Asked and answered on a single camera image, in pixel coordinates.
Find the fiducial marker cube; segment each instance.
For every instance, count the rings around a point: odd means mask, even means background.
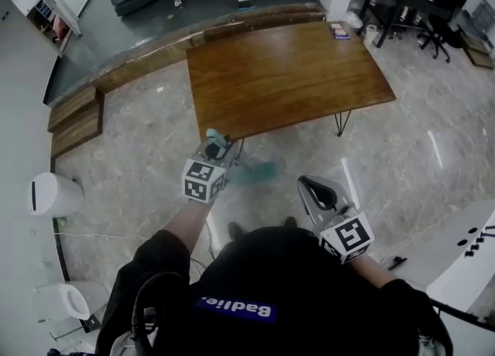
[[[319,234],[320,247],[337,257],[341,264],[363,254],[373,241],[374,235],[364,213]]]
[[[188,159],[183,170],[183,195],[208,204],[224,188],[224,168]]]

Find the dark floor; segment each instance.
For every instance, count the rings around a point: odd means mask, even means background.
[[[251,0],[256,8],[318,0]],[[238,10],[237,0],[157,0],[119,18],[110,0],[91,0],[80,18],[82,37],[72,36],[53,75],[48,103],[114,55],[185,26]]]

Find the table leg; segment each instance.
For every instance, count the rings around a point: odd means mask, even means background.
[[[394,12],[392,13],[392,16],[389,18],[387,24],[385,25],[384,31],[381,33],[381,37],[380,40],[378,41],[377,48],[381,48],[381,46],[384,44],[388,32],[390,31],[392,25],[394,25],[395,20],[397,19],[400,11],[401,11],[401,5],[398,2],[397,5],[394,7]]]
[[[364,29],[364,16],[366,16],[366,10],[368,9],[368,5],[370,4],[371,0],[364,0],[363,6],[361,7],[361,11],[359,12],[359,17],[363,21],[363,27],[361,27],[357,31],[357,35],[360,35],[363,32]]]
[[[337,130],[339,131],[337,133],[337,135],[339,137],[342,136],[342,133],[343,133],[343,130],[346,128],[346,125],[347,125],[347,121],[349,121],[349,116],[350,116],[350,113],[352,112],[352,110],[350,110],[348,113],[347,113],[347,118],[346,118],[346,121],[343,123],[343,126],[342,126],[342,113],[339,113],[339,117],[337,117],[337,114],[334,114],[333,116],[335,117],[335,122],[337,123]]]

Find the desk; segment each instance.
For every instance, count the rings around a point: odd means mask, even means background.
[[[442,6],[438,5],[435,3],[435,0],[429,1],[429,0],[395,0],[395,6],[391,9],[389,13],[378,13],[377,10],[375,10],[373,7],[370,6],[370,1],[371,0],[364,0],[363,7],[361,8],[360,11],[360,18],[364,19],[364,16],[366,15],[366,12],[368,9],[378,18],[378,20],[381,22],[381,24],[384,25],[384,31],[381,34],[381,38],[378,41],[377,47],[380,48],[384,41],[385,38],[387,38],[387,35],[391,29],[392,26],[405,26],[408,27],[407,24],[404,23],[396,23],[399,12],[401,9],[405,6],[407,6],[410,9],[415,9],[423,13],[432,13],[433,15],[438,16],[439,18],[442,19],[449,19],[451,16],[451,12],[447,9],[444,9]],[[421,29],[423,30],[424,28],[412,26],[416,29]]]
[[[380,68],[349,28],[329,23],[275,27],[189,49],[202,140],[208,128],[243,139],[327,115],[395,100]]]

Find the black t-shirt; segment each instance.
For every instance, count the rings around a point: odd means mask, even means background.
[[[172,274],[146,305],[165,310],[157,354],[181,347],[218,350],[233,341],[238,351],[417,355],[419,327],[452,347],[424,293],[402,280],[374,288],[307,230],[262,228],[227,245],[191,286],[184,244],[168,231],[155,234],[118,273],[97,354],[109,354],[114,340],[131,329],[139,289],[160,272]],[[186,344],[183,338],[189,338]]]

